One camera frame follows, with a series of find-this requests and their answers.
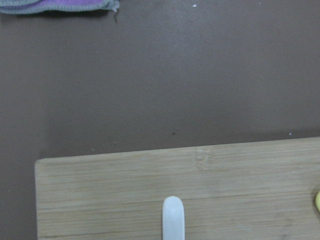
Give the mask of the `wooden cutting board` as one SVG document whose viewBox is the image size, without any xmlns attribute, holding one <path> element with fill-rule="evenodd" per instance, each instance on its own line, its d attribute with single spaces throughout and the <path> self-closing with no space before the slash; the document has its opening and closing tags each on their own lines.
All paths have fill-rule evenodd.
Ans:
<svg viewBox="0 0 320 240">
<path fill-rule="evenodd" d="M 317 240 L 320 140 L 169 148 L 35 163 L 40 240 L 159 240 L 179 197 L 188 240 Z"/>
</svg>

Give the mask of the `grey folded cloth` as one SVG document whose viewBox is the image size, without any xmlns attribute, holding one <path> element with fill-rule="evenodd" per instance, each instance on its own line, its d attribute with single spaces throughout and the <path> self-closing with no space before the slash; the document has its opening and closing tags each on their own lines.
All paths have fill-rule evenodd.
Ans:
<svg viewBox="0 0 320 240">
<path fill-rule="evenodd" d="M 107 10 L 116 12 L 118 0 L 1 0 L 0 13 L 9 15 L 36 14 L 45 11 L 88 12 Z"/>
</svg>

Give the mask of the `white ceramic spoon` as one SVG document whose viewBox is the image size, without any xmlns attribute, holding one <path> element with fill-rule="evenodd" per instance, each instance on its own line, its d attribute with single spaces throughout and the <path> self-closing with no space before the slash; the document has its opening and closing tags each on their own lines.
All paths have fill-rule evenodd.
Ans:
<svg viewBox="0 0 320 240">
<path fill-rule="evenodd" d="M 185 240 L 185 211 L 179 197 L 169 196 L 163 202 L 162 239 Z"/>
</svg>

